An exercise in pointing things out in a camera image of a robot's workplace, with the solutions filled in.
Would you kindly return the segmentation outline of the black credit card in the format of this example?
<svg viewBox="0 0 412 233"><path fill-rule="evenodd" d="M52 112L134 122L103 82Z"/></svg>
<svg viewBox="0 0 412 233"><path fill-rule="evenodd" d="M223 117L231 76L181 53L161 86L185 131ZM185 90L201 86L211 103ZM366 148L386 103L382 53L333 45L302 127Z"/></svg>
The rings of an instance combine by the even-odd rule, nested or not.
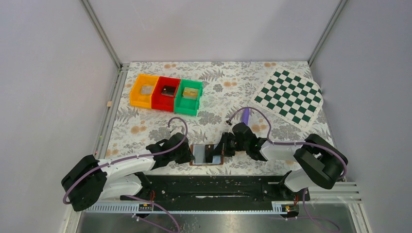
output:
<svg viewBox="0 0 412 233"><path fill-rule="evenodd" d="M214 144L205 145L205 162L206 163L213 162L214 149L215 149Z"/></svg>
<svg viewBox="0 0 412 233"><path fill-rule="evenodd" d="M175 86L165 85L161 90L161 94L168 97L174 97L176 92Z"/></svg>

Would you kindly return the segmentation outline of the brown leather card holder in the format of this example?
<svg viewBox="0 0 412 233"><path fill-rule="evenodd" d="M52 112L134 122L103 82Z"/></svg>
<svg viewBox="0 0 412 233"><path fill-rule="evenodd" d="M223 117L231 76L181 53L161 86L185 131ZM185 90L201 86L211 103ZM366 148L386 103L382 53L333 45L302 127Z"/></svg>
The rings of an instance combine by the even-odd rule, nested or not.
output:
<svg viewBox="0 0 412 233"><path fill-rule="evenodd" d="M190 150L194 159L190 166L217 166L223 165L224 158L221 155L212 155L217 144L192 144Z"/></svg>

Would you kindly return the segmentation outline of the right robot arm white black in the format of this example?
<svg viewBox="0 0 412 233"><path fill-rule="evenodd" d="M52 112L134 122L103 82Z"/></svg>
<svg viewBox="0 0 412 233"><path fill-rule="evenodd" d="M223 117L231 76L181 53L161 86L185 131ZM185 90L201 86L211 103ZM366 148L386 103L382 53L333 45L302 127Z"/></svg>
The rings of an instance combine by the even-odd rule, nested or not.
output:
<svg viewBox="0 0 412 233"><path fill-rule="evenodd" d="M285 200L291 200L308 187L331 189L347 171L347 158L317 134L310 134L304 141L272 142L257 137L243 122L223 133L218 144L207 145L204 161L211 163L218 156L232 157L237 151L256 161L292 160L300 165L300 169L289 171L280 181L278 192Z"/></svg>

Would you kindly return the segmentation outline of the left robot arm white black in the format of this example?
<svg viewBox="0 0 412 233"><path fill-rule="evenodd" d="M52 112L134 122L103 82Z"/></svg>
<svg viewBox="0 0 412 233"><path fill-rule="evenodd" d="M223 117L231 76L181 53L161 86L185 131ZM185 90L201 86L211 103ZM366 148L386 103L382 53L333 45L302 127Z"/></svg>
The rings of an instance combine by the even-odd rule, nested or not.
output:
<svg viewBox="0 0 412 233"><path fill-rule="evenodd" d="M63 202L79 212L112 197L135 195L143 200L149 197L151 187L137 173L193 159L189 141L182 133L150 144L137 155L101 160L87 155L61 180L65 191Z"/></svg>

